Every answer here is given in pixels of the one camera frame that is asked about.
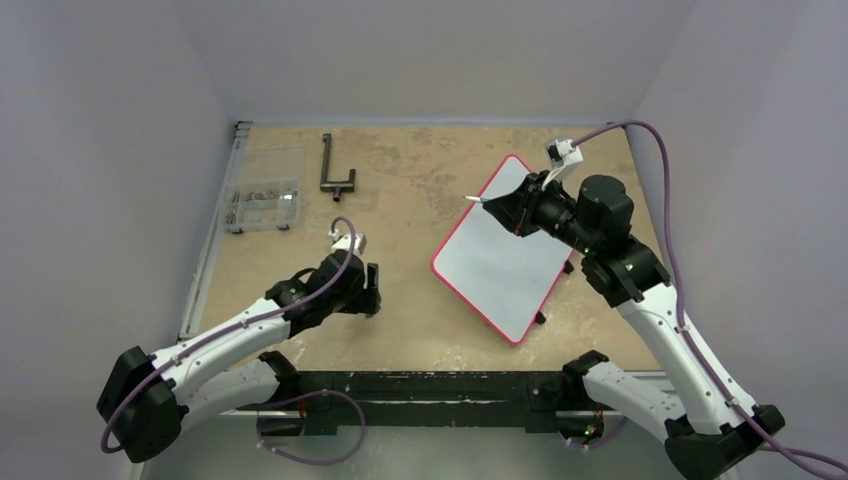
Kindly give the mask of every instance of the gray wall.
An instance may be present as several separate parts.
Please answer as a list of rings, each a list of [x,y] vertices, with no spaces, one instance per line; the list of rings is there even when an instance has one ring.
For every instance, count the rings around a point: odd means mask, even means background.
[[[174,0],[259,121],[598,123],[633,114],[694,0]]]
[[[689,310],[796,447],[845,459],[848,3],[698,2],[637,116],[672,157]],[[656,149],[630,132],[654,218]],[[761,454],[748,478],[805,478]]]
[[[167,0],[2,10],[0,471],[115,478],[95,401],[176,335],[231,126]]]

